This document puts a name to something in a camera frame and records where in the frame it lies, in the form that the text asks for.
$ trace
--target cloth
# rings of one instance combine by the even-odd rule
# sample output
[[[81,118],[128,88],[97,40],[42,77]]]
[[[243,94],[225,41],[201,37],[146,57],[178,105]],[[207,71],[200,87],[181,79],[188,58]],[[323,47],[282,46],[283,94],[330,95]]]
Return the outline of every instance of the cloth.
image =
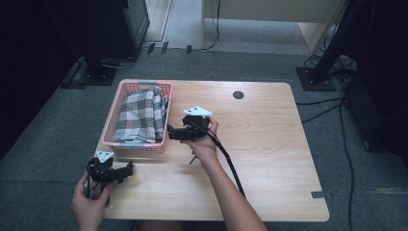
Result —
[[[113,141],[156,142],[163,138],[168,96],[157,86],[127,96],[120,109]]]

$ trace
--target tabletop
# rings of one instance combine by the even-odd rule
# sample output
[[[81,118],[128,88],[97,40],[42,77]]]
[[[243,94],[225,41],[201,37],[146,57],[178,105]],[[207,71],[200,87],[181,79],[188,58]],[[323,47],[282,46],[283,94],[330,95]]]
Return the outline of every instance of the tabletop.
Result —
[[[172,98],[168,123],[182,127],[183,110],[213,112],[217,136],[232,158],[246,198],[263,221],[327,221],[329,212],[294,103],[286,83],[168,81]],[[243,93],[242,99],[234,92]],[[109,147],[98,144],[99,150]],[[190,148],[167,140],[152,158],[115,155],[114,168],[134,162],[134,175],[114,184],[105,218],[223,220],[217,198]],[[218,158],[234,177],[223,154]]]

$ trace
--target hand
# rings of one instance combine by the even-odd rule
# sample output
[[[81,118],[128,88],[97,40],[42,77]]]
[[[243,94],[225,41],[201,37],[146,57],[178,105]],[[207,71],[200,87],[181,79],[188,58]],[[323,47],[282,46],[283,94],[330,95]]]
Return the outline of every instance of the hand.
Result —
[[[210,132],[210,135],[214,136],[217,134],[218,122],[210,116],[209,119],[211,124],[209,130],[213,132]],[[203,166],[210,165],[214,161],[218,162],[217,146],[208,136],[205,136],[197,141],[181,142],[187,144],[192,149],[191,154],[195,155],[198,160],[201,161]]]
[[[79,230],[97,230],[105,213],[106,201],[112,192],[112,183],[105,187],[99,198],[92,200],[84,195],[84,184],[87,181],[88,173],[85,172],[78,184],[75,186],[71,210],[78,223]]]

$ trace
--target table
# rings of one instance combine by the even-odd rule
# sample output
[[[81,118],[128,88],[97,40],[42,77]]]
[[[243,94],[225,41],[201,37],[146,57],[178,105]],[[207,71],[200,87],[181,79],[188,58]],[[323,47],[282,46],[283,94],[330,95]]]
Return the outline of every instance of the table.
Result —
[[[169,123],[182,127],[183,110],[199,105],[214,113],[218,137],[232,158],[246,197],[263,221],[326,221],[308,142],[285,83],[169,81]],[[239,90],[243,99],[233,93]],[[98,144],[99,150],[109,150]],[[217,198],[191,150],[168,140],[155,158],[115,155],[114,168],[134,161],[134,175],[115,184],[105,218],[222,220]],[[218,158],[234,181],[222,153]]]
[[[219,18],[299,22],[311,53],[315,53],[348,0],[221,0]],[[205,19],[217,18],[218,0],[202,0],[201,46],[205,47]]]

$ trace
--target pink basket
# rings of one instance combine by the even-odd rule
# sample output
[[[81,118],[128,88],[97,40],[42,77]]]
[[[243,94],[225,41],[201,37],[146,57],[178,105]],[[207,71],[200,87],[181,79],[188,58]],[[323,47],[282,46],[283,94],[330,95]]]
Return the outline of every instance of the pink basket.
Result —
[[[120,108],[123,100],[135,91],[148,89],[151,86],[159,86],[162,89],[161,97],[168,96],[165,131],[162,142],[157,143],[128,143],[128,142],[113,142],[116,125],[119,120]],[[154,80],[122,80],[117,87],[114,102],[109,110],[108,118],[103,128],[101,142],[108,145],[114,153],[163,153],[166,148],[167,137],[167,120],[168,112],[170,111],[172,85],[169,82],[154,81]]]

